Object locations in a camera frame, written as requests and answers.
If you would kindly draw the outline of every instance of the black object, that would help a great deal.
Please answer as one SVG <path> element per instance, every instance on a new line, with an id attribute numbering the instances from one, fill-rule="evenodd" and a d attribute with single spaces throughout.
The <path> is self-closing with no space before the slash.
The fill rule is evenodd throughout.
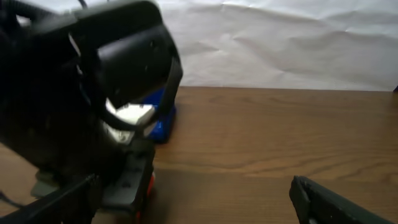
<path id="1" fill-rule="evenodd" d="M 294 177 L 289 196 L 300 224 L 392 224 L 306 177 Z"/>
<path id="2" fill-rule="evenodd" d="M 168 114 L 181 78 L 177 49 L 152 2 L 112 1 L 56 15 L 0 0 L 0 142 L 59 189 L 1 221 L 89 223 L 102 199 L 107 209 L 141 209 L 154 158 L 142 131 Z M 140 103 L 161 87 L 159 107 L 140 125 L 105 107 L 106 100 L 115 108 Z M 119 144 L 104 124 L 135 131 L 136 139 Z M 121 192 L 126 197 L 112 196 Z"/>

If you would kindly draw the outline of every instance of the white paper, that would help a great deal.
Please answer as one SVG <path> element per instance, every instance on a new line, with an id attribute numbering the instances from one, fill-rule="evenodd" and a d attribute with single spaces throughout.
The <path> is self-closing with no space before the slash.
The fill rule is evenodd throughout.
<path id="1" fill-rule="evenodd" d="M 34 0 L 58 11 L 76 0 Z M 88 1 L 89 6 L 105 3 Z M 158 0 L 182 85 L 391 91 L 396 0 Z"/>

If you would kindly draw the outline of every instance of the wire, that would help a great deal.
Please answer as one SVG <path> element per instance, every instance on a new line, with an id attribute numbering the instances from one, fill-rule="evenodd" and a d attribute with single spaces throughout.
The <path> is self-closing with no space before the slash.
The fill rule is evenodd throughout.
<path id="1" fill-rule="evenodd" d="M 2 191 L 0 191 L 0 200 L 2 200 L 3 202 L 8 203 L 9 205 L 17 207 L 17 208 L 22 208 L 23 207 L 23 205 L 21 205 L 21 204 L 19 204 L 17 202 L 14 202 L 11 199 L 9 199 Z"/>
<path id="2" fill-rule="evenodd" d="M 86 9 L 86 8 L 87 8 L 87 3 L 85 2 L 85 0 L 77 0 L 77 1 L 79 1 L 79 3 L 81 4 L 81 7 L 82 7 L 83 9 Z"/>

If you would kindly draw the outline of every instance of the wooden table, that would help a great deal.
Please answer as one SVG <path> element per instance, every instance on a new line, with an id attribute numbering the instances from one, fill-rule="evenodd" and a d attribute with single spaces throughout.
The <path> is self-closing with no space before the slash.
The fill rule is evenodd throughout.
<path id="1" fill-rule="evenodd" d="M 143 223 L 298 223 L 293 175 L 398 223 L 397 95 L 183 87 L 177 107 Z M 30 202 L 35 169 L 4 148 L 0 169 L 1 189 Z M 128 221 L 99 213 L 94 223 Z"/>

